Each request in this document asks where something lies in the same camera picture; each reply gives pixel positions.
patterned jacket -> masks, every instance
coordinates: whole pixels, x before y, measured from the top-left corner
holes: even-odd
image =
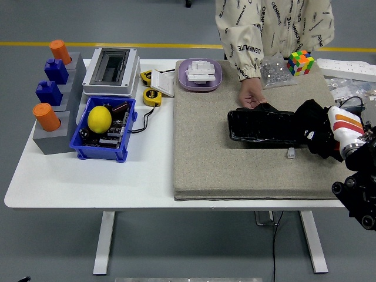
[[[239,81],[261,77],[264,55],[287,58],[334,38],[330,0],[216,0],[216,24]]]

blue block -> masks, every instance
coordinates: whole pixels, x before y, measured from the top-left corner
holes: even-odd
[[[60,59],[48,59],[45,65],[45,73],[50,81],[56,84],[66,84],[68,81],[68,71]]]
[[[41,103],[49,103],[51,106],[59,106],[63,98],[63,94],[54,81],[40,81],[35,94]]]

gray floor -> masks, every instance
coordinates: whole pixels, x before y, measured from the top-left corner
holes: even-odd
[[[332,47],[374,48],[376,2],[332,0]],[[12,1],[0,4],[0,41],[219,44],[214,1]],[[90,58],[93,48],[69,48]],[[140,48],[142,59],[222,59],[218,49]],[[374,53],[314,52],[315,58],[366,61]],[[34,123],[34,90],[47,47],[0,46],[0,197],[3,199]],[[374,281],[376,234],[342,209],[314,211],[329,268],[315,275],[297,212],[278,231],[277,281]],[[261,277],[273,273],[270,227],[252,212],[118,213],[107,276],[93,276],[102,214],[81,210],[12,210],[0,204],[0,280],[114,281],[116,277]]]

plastic bag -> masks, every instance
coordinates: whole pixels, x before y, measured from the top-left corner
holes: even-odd
[[[374,92],[376,83],[374,82],[348,78],[331,78],[326,79],[326,82],[336,105],[343,109],[360,107],[365,97],[375,96],[376,94]]]
[[[287,68],[281,53],[274,56],[265,56],[260,72],[263,89],[298,84]]]

purple plate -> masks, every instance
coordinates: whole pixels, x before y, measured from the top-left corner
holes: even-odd
[[[206,62],[212,63],[216,71],[216,73],[214,74],[214,76],[216,77],[216,80],[208,81],[205,84],[196,84],[193,81],[188,81],[186,70],[188,70],[188,66],[191,65],[193,61],[206,61]],[[209,92],[209,91],[213,91],[221,83],[222,68],[218,62],[211,60],[211,59],[186,59],[180,64],[179,73],[177,77],[179,78],[179,82],[182,85],[182,87],[184,87],[185,89],[189,91]]]

